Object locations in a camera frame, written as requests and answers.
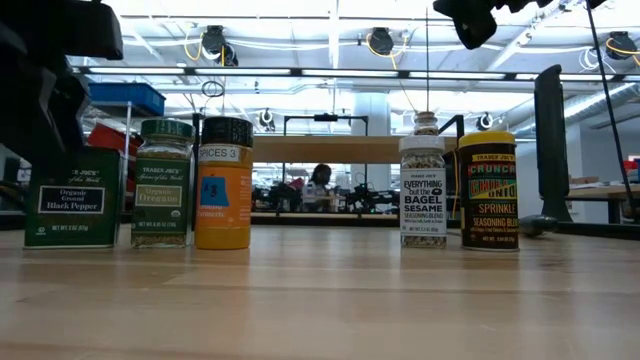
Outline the small cork-lid spice jar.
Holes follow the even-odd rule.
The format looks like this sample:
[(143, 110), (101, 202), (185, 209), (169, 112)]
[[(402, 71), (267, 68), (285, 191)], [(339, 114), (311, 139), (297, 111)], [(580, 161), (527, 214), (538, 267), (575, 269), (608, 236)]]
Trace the small cork-lid spice jar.
[(414, 116), (413, 134), (437, 136), (439, 134), (437, 122), (438, 122), (438, 119), (433, 112), (431, 111), (418, 112)]

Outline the person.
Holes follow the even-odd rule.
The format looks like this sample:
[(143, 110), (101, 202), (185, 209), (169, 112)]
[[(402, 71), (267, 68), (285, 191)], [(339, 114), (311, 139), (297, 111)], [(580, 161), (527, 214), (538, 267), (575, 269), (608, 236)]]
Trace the person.
[(332, 170), (329, 165), (320, 163), (302, 189), (303, 210), (305, 212), (328, 212), (330, 206), (327, 188)]

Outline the orange black-lid spice bottle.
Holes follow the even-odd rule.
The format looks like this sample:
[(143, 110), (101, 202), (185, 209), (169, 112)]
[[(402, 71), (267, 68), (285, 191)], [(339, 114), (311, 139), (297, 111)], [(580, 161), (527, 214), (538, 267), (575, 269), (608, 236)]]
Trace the orange black-lid spice bottle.
[(197, 153), (195, 246), (204, 250), (250, 246), (253, 124), (213, 116), (204, 120)]

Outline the tall black panel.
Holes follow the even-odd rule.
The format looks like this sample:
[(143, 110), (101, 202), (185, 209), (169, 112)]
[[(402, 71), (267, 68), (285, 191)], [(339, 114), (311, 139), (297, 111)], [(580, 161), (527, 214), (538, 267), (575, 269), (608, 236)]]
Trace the tall black panel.
[(552, 65), (535, 79), (538, 185), (543, 200), (542, 214), (560, 222), (572, 222), (566, 204), (569, 172), (561, 72), (560, 65)]

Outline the green black pepper tin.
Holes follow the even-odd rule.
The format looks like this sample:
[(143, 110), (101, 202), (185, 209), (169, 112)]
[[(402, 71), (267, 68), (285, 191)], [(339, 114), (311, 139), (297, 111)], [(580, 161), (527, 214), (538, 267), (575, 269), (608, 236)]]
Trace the green black pepper tin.
[(33, 167), (26, 204), (26, 248), (110, 248), (123, 200), (123, 158), (85, 147), (52, 168)]

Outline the wooden workbench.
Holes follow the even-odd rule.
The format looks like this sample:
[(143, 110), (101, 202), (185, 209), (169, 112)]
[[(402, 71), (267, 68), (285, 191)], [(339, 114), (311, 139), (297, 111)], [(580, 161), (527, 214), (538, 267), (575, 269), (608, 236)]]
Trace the wooden workbench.
[(619, 224), (622, 221), (622, 204), (627, 201), (626, 188), (623, 185), (610, 185), (591, 188), (573, 188), (566, 197), (569, 201), (605, 202), (608, 206), (608, 223)]

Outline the white-lid bagel seasoning jar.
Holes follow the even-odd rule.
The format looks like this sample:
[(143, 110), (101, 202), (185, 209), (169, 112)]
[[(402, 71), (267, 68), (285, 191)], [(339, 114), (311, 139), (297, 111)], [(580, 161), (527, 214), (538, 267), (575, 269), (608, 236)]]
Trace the white-lid bagel seasoning jar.
[(444, 140), (411, 135), (400, 140), (400, 239), (406, 248), (447, 245)]

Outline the metal bin rack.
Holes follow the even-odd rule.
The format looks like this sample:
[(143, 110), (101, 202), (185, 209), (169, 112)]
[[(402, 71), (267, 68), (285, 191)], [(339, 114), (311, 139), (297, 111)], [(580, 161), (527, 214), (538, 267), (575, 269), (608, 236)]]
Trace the metal bin rack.
[[(126, 138), (129, 138), (131, 134), (137, 134), (135, 128), (136, 120), (131, 116), (131, 107), (128, 107), (127, 115), (125, 117), (113, 116), (107, 114), (101, 110), (98, 110), (92, 106), (88, 106), (84, 113), (81, 115), (81, 125), (83, 129), (83, 136), (88, 146), (88, 136), (96, 126), (97, 123), (101, 123), (115, 130), (119, 130), (126, 134)], [(128, 151), (122, 154), (124, 161), (126, 162), (126, 169), (123, 173), (126, 175), (125, 183), (125, 199), (128, 203), (133, 200), (135, 189), (135, 170), (136, 170), (136, 155), (130, 156)]]

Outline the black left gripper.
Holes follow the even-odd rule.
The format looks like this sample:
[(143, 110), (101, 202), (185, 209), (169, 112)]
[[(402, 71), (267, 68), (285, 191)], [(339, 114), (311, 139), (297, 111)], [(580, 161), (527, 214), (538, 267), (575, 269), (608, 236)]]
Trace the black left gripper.
[[(102, 0), (0, 0), (0, 43), (41, 66), (65, 57), (121, 60), (121, 26)], [(84, 146), (87, 84), (26, 61), (0, 61), (0, 144), (36, 168), (63, 168)]]

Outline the blue storage bin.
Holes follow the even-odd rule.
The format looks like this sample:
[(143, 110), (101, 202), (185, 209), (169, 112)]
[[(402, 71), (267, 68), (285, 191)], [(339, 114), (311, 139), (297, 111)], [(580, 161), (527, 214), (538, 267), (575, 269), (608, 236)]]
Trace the blue storage bin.
[(91, 106), (107, 114), (125, 117), (162, 117), (166, 98), (145, 83), (90, 83)]

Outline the red storage bin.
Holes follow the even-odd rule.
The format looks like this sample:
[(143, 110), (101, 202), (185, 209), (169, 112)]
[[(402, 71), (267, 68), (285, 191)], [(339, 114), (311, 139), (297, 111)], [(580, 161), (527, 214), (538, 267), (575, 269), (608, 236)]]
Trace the red storage bin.
[(143, 144), (143, 139), (137, 134), (131, 134), (126, 138), (124, 132), (97, 123), (88, 136), (88, 144), (92, 147), (119, 150), (122, 154), (128, 151), (130, 156), (135, 156)]

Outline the green-lid oregano jar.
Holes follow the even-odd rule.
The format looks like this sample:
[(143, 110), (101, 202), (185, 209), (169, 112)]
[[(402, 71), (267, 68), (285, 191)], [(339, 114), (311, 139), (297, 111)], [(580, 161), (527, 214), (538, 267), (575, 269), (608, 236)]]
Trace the green-lid oregano jar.
[(193, 126), (155, 118), (141, 123), (136, 153), (131, 245), (184, 248), (189, 240)]

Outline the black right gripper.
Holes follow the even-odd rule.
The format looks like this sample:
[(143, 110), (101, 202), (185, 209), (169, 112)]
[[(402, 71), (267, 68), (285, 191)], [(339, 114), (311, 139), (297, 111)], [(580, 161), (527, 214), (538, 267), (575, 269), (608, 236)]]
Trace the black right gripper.
[(459, 40), (473, 50), (496, 32), (496, 21), (491, 14), (495, 4), (495, 0), (435, 0), (433, 8), (453, 20)]

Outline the thin black slanted rod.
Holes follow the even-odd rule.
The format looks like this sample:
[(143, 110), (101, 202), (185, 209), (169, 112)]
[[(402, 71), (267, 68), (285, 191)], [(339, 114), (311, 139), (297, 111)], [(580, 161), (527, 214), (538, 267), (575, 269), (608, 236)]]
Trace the thin black slanted rod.
[(585, 0), (585, 2), (586, 2), (586, 11), (587, 11), (587, 16), (588, 16), (589, 26), (590, 26), (590, 29), (591, 29), (591, 35), (592, 35), (592, 39), (593, 39), (593, 43), (594, 43), (594, 47), (595, 47), (595, 52), (596, 52), (596, 57), (597, 57), (597, 61), (598, 61), (598, 69), (599, 69), (599, 73), (600, 73), (600, 76), (601, 76), (601, 83), (602, 83), (603, 92), (604, 92), (604, 96), (605, 96), (606, 109), (607, 109), (607, 113), (608, 113), (608, 116), (609, 116), (609, 122), (610, 122), (610, 125), (611, 125), (612, 135), (613, 135), (615, 149), (616, 149), (616, 159), (617, 159), (618, 167), (619, 167), (619, 170), (620, 170), (620, 173), (621, 173), (621, 176), (622, 176), (622, 182), (623, 182), (623, 186), (624, 186), (624, 189), (625, 189), (627, 202), (630, 205), (632, 218), (633, 218), (634, 223), (636, 225), (640, 225), (640, 215), (637, 213), (636, 208), (634, 206), (634, 197), (633, 197), (633, 194), (632, 194), (632, 191), (631, 191), (631, 186), (630, 186), (630, 183), (629, 183), (627, 172), (626, 172), (626, 170), (624, 168), (624, 159), (623, 159), (623, 156), (622, 156), (621, 142), (620, 142), (619, 132), (618, 132), (617, 124), (616, 124), (616, 120), (615, 120), (614, 109), (613, 109), (613, 106), (612, 106), (612, 101), (611, 101), (611, 96), (610, 96), (610, 91), (609, 91), (609, 86), (608, 86), (608, 80), (607, 80), (607, 73), (606, 73), (606, 70), (605, 70), (602, 51), (601, 51), (601, 48), (600, 48), (600, 42), (599, 42), (599, 39), (598, 39), (598, 34), (597, 34), (596, 26), (595, 26), (595, 23), (594, 23), (594, 17), (593, 17), (593, 14), (592, 14), (592, 10), (595, 8), (595, 5), (593, 4), (593, 0)]

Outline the yellow-lid chili onion bottle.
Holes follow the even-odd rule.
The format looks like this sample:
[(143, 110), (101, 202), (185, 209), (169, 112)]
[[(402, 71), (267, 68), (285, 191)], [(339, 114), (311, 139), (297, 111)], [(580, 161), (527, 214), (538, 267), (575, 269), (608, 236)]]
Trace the yellow-lid chili onion bottle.
[(516, 141), (507, 131), (459, 140), (461, 238), (466, 249), (519, 249)]

